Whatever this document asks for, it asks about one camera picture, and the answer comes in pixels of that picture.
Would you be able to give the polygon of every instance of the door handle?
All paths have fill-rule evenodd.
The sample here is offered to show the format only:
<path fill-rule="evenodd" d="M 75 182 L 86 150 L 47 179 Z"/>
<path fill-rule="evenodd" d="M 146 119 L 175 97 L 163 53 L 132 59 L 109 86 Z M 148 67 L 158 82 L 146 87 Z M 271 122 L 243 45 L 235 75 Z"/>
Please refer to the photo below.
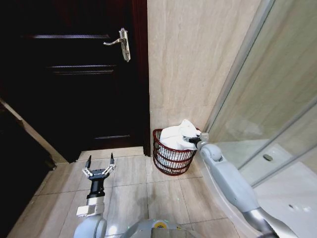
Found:
<path fill-rule="evenodd" d="M 117 43 L 121 43 L 122 55 L 125 61 L 129 62 L 131 59 L 130 49 L 129 49 L 129 41 L 128 41 L 128 31 L 124 28 L 121 28 L 119 31 L 120 38 L 116 39 L 114 42 L 104 42 L 105 46 L 112 46 Z"/>

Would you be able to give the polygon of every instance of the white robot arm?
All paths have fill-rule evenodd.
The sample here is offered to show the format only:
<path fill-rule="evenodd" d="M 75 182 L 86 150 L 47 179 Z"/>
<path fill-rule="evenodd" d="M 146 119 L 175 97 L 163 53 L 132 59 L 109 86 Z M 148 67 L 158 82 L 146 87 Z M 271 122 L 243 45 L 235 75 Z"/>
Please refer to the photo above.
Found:
<path fill-rule="evenodd" d="M 252 187 L 237 168 L 224 158 L 219 147 L 203 141 L 196 145 L 224 196 L 252 227 L 262 232 L 264 237 L 297 238 L 285 223 L 260 207 Z"/>

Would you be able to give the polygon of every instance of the shower drain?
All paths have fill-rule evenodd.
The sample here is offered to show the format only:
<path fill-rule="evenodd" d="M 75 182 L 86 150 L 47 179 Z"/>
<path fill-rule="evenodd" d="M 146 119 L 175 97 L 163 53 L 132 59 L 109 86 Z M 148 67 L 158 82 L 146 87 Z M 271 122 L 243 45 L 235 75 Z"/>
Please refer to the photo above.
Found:
<path fill-rule="evenodd" d="M 271 155 L 268 155 L 268 154 L 264 154 L 263 158 L 265 158 L 267 161 L 272 161 L 273 160 L 273 157 Z"/>

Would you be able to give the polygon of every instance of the door frame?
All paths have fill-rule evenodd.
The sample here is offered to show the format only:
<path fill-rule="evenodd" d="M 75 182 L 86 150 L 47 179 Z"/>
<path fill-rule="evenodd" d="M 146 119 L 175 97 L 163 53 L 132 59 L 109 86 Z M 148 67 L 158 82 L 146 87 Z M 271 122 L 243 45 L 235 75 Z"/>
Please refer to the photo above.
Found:
<path fill-rule="evenodd" d="M 141 85 L 143 104 L 141 115 L 143 131 L 143 152 L 151 156 L 150 143 L 150 91 L 149 91 L 149 55 L 148 55 L 148 7 L 147 0 L 132 0 L 133 31 L 135 34 L 136 65 Z"/>

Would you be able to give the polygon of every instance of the shower floor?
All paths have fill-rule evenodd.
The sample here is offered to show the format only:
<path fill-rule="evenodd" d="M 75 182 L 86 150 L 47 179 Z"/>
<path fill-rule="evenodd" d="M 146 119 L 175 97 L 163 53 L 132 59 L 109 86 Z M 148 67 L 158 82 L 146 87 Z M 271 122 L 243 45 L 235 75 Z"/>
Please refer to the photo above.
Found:
<path fill-rule="evenodd" d="M 220 142 L 217 145 L 226 159 L 238 167 L 266 142 L 250 140 Z M 263 154 L 270 154 L 273 161 L 266 161 Z M 257 155 L 240 172 L 249 183 L 253 183 L 291 157 L 279 144 L 274 144 Z M 299 237 L 316 237 L 317 175 L 302 162 L 295 163 L 263 182 L 255 188 L 255 192 L 260 205 L 285 222 Z"/>

